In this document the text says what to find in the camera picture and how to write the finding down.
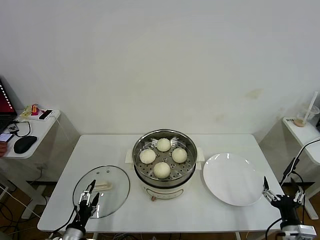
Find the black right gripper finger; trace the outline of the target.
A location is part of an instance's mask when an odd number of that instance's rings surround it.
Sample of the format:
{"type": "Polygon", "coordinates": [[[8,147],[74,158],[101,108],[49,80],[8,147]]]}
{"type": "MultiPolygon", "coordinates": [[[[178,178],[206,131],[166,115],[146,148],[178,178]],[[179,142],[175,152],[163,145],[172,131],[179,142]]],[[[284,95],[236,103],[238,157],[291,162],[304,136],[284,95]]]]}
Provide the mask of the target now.
{"type": "Polygon", "coordinates": [[[290,182],[292,186],[296,189],[293,201],[295,203],[302,203],[305,197],[305,190],[297,184],[297,182],[291,177],[290,182]]]}
{"type": "Polygon", "coordinates": [[[278,202],[280,201],[280,198],[274,194],[271,190],[270,190],[270,186],[268,183],[267,178],[264,176],[263,178],[263,191],[262,191],[262,195],[267,199],[268,202],[278,202]]]}

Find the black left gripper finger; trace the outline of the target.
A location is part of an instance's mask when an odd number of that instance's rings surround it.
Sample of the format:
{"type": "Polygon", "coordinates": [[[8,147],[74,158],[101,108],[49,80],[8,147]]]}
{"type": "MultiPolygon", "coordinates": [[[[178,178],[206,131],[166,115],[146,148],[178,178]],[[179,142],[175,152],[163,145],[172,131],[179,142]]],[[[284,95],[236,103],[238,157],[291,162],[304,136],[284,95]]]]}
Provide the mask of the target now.
{"type": "Polygon", "coordinates": [[[97,204],[99,202],[99,197],[100,197],[100,193],[97,192],[96,195],[94,196],[93,200],[90,203],[90,206],[92,209],[96,209],[97,208],[97,204]]]}
{"type": "Polygon", "coordinates": [[[85,190],[82,191],[79,198],[79,203],[84,201],[86,204],[90,203],[91,194],[93,192],[93,189],[95,188],[96,180],[94,179],[85,190]]]}

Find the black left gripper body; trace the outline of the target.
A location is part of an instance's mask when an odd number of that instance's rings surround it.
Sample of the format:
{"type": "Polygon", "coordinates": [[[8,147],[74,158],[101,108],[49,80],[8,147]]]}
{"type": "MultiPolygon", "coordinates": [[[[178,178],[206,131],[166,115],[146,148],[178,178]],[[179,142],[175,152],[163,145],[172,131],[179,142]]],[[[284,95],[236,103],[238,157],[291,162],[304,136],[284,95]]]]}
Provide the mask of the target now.
{"type": "Polygon", "coordinates": [[[85,226],[89,220],[89,218],[94,214],[96,209],[91,208],[91,202],[86,204],[82,201],[79,204],[79,210],[77,211],[78,222],[81,226],[85,226]]]}

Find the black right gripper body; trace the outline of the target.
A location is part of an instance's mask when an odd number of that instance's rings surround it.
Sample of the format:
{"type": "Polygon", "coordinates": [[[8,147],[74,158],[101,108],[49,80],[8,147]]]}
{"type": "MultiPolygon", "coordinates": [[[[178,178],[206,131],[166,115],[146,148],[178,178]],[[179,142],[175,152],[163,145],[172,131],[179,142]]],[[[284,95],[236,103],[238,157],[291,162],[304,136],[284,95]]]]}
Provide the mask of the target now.
{"type": "Polygon", "coordinates": [[[294,201],[294,198],[288,195],[277,195],[271,201],[271,205],[277,208],[281,215],[281,226],[297,226],[301,223],[297,208],[301,206],[301,203],[294,201]]]}

